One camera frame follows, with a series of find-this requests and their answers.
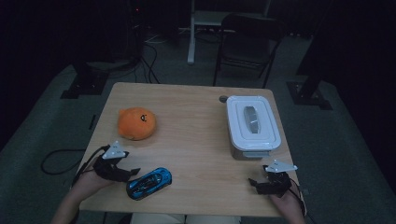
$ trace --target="table top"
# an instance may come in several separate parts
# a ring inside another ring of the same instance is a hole
[[[281,145],[270,157],[238,161],[232,157],[226,104],[219,97],[261,95],[274,112]],[[118,135],[118,112],[141,106],[157,118],[155,133],[144,140],[131,141]],[[274,159],[293,164],[276,108],[274,95],[264,89],[116,83],[96,125],[83,161],[99,147],[119,141],[129,151],[118,167],[141,168],[138,178],[165,167],[172,185],[141,201],[130,199],[125,183],[101,189],[84,201],[80,209],[109,212],[142,212],[184,215],[279,217],[270,200],[258,195],[248,178],[263,182],[262,166]],[[288,172],[298,182],[295,172]]]

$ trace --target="blue toy car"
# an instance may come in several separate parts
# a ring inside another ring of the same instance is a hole
[[[126,185],[126,192],[130,198],[138,201],[170,184],[172,184],[171,173],[159,167],[140,178],[129,181]]]

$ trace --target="orange object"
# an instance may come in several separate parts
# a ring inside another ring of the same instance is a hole
[[[150,137],[157,126],[155,115],[143,107],[121,109],[119,113],[119,134],[131,140]]]

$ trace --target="plastic container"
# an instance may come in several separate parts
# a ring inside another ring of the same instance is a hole
[[[232,154],[237,160],[261,159],[280,146],[274,113],[262,96],[230,96],[227,115]]]

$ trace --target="container lid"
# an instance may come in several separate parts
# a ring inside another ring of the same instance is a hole
[[[279,129],[267,99],[230,96],[227,114],[233,145],[242,151],[273,150],[280,146]]]

